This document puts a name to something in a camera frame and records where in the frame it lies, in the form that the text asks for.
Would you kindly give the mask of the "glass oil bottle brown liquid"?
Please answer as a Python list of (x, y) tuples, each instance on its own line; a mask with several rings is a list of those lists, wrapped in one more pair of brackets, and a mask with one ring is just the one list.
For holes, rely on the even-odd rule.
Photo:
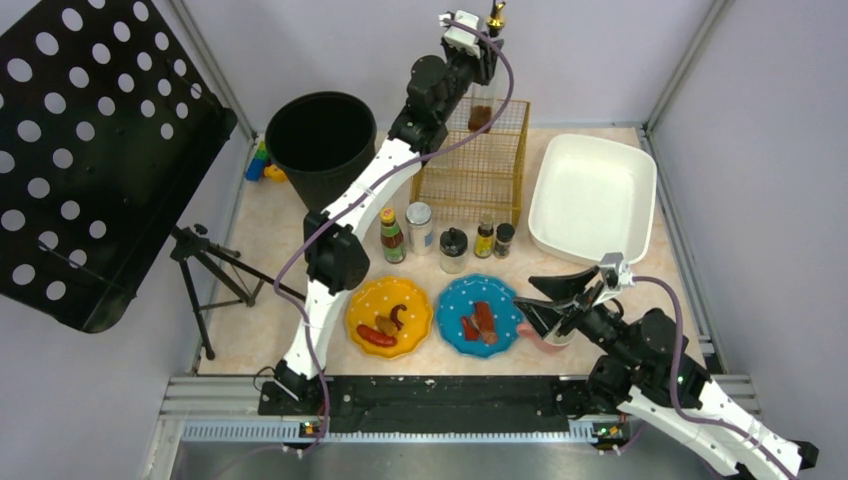
[[(505, 6), (505, 1), (492, 2), (492, 8), (486, 20), (487, 35), (491, 40), (496, 40), (504, 28), (503, 10)], [(496, 110), (496, 96), (499, 90), (499, 80), (496, 77), (498, 56), (486, 44), (483, 44), (483, 46), (486, 83), (484, 85), (473, 84), (468, 120), (470, 132), (481, 130), (492, 119)]]

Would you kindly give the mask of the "black lid glass shaker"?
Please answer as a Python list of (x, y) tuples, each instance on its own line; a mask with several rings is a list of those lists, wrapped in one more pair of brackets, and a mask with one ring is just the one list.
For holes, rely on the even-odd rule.
[(459, 228), (450, 227), (441, 233), (439, 247), (441, 269), (452, 275), (461, 273), (467, 263), (467, 235)]

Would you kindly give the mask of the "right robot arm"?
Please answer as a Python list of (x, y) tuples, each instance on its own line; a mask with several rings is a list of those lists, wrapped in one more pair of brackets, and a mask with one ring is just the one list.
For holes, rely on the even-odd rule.
[[(633, 275), (626, 264), (529, 281), (542, 298), (512, 303), (545, 343), (579, 332), (603, 352), (584, 386), (590, 409), (641, 419), (724, 479), (796, 479), (816, 465), (814, 444), (773, 432), (687, 355), (681, 302), (667, 282)], [(673, 313), (653, 308), (627, 323), (608, 308), (640, 283), (663, 289)]]

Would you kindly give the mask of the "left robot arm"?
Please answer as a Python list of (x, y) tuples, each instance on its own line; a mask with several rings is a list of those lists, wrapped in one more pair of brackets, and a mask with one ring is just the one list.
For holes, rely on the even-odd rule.
[(295, 255), (306, 260), (304, 299), (293, 304), (301, 326), (274, 369), (269, 397), (288, 396), (303, 412), (327, 408), (326, 347), (341, 308), (370, 267), (362, 239), (380, 208), (433, 157), (452, 151), (443, 144), (447, 122), (473, 84), (487, 86), (497, 66), (507, 66), (500, 40), (466, 46), (443, 44), (442, 57), (419, 58), (411, 69), (407, 99), (387, 139), (348, 188), (304, 218), (304, 243)]

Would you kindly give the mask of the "silver lid jar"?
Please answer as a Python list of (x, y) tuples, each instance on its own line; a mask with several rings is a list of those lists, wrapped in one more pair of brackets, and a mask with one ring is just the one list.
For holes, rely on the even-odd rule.
[(424, 202), (411, 203), (405, 213), (409, 249), (419, 256), (428, 255), (433, 245), (433, 212)]

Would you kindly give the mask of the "sauce bottle yellow cap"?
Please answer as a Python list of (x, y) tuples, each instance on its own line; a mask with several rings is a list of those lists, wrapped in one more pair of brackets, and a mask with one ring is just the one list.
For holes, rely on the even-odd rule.
[(405, 260), (404, 235), (393, 208), (384, 208), (380, 213), (380, 240), (384, 258), (391, 264)]

